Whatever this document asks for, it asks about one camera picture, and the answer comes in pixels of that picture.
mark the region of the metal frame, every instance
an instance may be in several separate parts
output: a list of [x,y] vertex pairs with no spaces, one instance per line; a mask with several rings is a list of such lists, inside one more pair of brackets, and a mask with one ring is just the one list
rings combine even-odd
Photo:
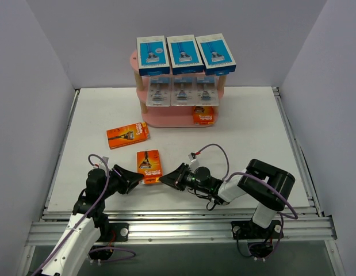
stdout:
[[[336,275],[344,276],[344,270],[335,244],[336,233],[332,218],[323,217],[321,213],[303,153],[282,106],[280,91],[279,89],[273,89],[273,91],[310,203],[310,207],[296,208],[296,212],[299,215],[298,220],[285,219],[284,238],[282,241],[325,241]],[[59,168],[78,97],[79,90],[76,92],[71,109],[67,132],[59,153],[45,211],[41,222],[33,223],[29,231],[25,247],[27,253],[25,252],[21,261],[21,267],[24,268],[20,271],[25,271],[28,262],[30,263],[32,259],[32,253],[36,246],[53,246],[57,243],[69,220],[70,212],[48,212],[46,207],[51,198],[56,173]],[[207,210],[165,210],[163,212],[119,211],[108,212],[107,214],[111,222],[122,221],[129,223],[129,240],[127,244],[233,243],[230,222],[233,220],[248,220],[251,218],[254,210],[254,208],[249,208],[218,209],[211,212]]]
[[79,92],[80,92],[79,89],[75,90],[73,103],[72,103],[72,106],[71,106],[71,109],[70,109],[70,113],[69,113],[69,117],[68,117],[67,129],[65,131],[64,139],[63,139],[63,142],[62,142],[62,146],[60,147],[60,152],[59,152],[59,155],[58,155],[58,159],[56,161],[56,166],[55,166],[54,172],[52,174],[52,181],[51,181],[51,184],[50,184],[49,192],[48,192],[46,203],[45,203],[45,210],[49,206],[49,202],[50,202],[50,199],[51,199],[53,187],[55,185],[56,175],[58,174],[58,171],[59,171],[60,161],[62,160],[65,143],[66,143],[67,138],[68,138],[70,125],[72,123],[73,115],[74,115],[74,112],[75,112],[75,107],[76,107],[76,104],[78,102]]

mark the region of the wooden support post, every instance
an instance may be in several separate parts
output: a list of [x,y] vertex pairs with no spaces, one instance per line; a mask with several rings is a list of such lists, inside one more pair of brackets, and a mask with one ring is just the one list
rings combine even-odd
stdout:
[[146,114],[147,113],[147,107],[146,107],[146,104],[144,102],[141,102],[139,101],[139,104],[141,104],[141,112],[143,114]]
[[134,72],[134,78],[136,79],[137,89],[139,91],[143,91],[144,90],[144,85],[143,85],[142,77],[138,73]]
[[219,76],[219,81],[217,82],[217,89],[218,90],[224,89],[225,82],[226,82],[226,75]]

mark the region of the white table surface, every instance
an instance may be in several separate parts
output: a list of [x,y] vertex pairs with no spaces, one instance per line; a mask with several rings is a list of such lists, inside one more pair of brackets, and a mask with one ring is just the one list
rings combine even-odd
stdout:
[[[271,87],[226,87],[220,103],[219,120],[207,128],[153,128],[151,139],[109,149],[106,130],[141,121],[135,88],[82,89],[56,175],[48,205],[49,212],[69,212],[92,169],[89,154],[109,157],[109,165],[137,170],[137,151],[160,152],[163,173],[188,162],[188,154],[209,143],[220,144],[227,152],[230,173],[242,171],[253,158],[270,163],[293,174],[296,183],[289,197],[294,207],[309,206],[307,195],[285,132]],[[226,172],[226,162],[216,147],[199,156],[214,177]],[[106,200],[107,211],[203,210],[205,200],[187,191],[177,191],[164,184],[139,185],[130,194],[114,194]],[[249,195],[227,206],[216,208],[255,208],[258,202]]]

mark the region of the orange razor package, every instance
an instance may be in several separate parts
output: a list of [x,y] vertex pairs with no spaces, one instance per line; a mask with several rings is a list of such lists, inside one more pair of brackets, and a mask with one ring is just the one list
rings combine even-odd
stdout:
[[148,132],[145,122],[110,129],[106,131],[106,135],[108,136],[108,143],[111,150],[113,148],[146,141],[150,138],[150,133]]
[[212,125],[215,123],[212,106],[194,106],[193,123],[195,125]]
[[162,168],[157,149],[137,152],[137,172],[144,174],[144,184],[159,182],[159,178],[162,176]]

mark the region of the white wall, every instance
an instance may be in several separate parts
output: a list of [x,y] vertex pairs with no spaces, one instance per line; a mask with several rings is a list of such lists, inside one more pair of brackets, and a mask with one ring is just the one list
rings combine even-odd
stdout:
[[356,275],[356,0],[328,0],[281,95],[347,275]]
[[38,220],[74,89],[28,4],[0,1],[0,275]]
[[326,0],[27,0],[69,79],[135,86],[136,37],[223,33],[238,64],[228,86],[285,79]]

